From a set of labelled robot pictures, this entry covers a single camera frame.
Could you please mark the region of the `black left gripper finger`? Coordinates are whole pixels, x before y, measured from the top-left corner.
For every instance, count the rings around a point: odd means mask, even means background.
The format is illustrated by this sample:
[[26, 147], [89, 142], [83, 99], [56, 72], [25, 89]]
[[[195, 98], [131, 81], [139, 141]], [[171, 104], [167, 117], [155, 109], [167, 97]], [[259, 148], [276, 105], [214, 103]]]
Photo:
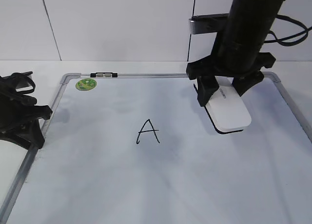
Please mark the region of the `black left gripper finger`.
[[45, 142], [38, 120], [13, 128], [9, 134], [13, 138], [13, 142], [24, 149], [30, 149], [31, 146], [40, 149]]

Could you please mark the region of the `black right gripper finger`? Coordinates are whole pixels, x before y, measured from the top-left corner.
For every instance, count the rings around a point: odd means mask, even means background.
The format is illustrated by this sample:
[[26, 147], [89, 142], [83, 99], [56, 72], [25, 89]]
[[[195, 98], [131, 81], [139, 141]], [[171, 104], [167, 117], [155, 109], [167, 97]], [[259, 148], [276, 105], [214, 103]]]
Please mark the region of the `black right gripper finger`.
[[197, 100], [201, 107], [205, 107], [212, 95], [219, 89], [215, 76], [200, 76], [197, 79]]
[[262, 82], [264, 74], [262, 72], [253, 72], [246, 77], [234, 78], [232, 86], [235, 88], [239, 96], [242, 96], [246, 91]]

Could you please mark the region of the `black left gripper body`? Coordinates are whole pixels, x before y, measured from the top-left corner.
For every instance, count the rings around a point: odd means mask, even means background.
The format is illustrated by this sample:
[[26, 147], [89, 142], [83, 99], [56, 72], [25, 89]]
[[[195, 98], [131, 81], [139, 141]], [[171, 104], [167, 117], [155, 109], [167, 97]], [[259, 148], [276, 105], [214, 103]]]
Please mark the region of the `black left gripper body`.
[[13, 143], [9, 131], [33, 120], [49, 120], [53, 111], [48, 105], [37, 105], [30, 96], [36, 85], [32, 72], [12, 73], [0, 78], [0, 139]]

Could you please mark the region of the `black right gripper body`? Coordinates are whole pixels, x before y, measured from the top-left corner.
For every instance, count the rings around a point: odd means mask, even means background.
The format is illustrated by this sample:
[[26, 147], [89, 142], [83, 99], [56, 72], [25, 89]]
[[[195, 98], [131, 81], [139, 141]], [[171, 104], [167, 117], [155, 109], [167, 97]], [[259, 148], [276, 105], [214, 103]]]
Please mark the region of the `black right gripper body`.
[[187, 64], [190, 80], [200, 76], [245, 77], [274, 65], [276, 58], [271, 53], [260, 52], [257, 46], [225, 43], [223, 37], [223, 33], [217, 33], [211, 54]]

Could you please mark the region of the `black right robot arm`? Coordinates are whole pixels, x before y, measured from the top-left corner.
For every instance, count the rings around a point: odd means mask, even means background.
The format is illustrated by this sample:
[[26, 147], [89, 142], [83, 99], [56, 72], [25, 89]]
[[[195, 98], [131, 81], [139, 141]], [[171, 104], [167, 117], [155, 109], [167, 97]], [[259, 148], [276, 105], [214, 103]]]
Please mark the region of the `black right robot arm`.
[[218, 76], [233, 78], [239, 96], [264, 79], [261, 68], [271, 68], [275, 58], [260, 49], [284, 1], [233, 0], [227, 14], [190, 18], [192, 35], [216, 33], [211, 54], [186, 68], [188, 78], [197, 81], [200, 106], [219, 89]]

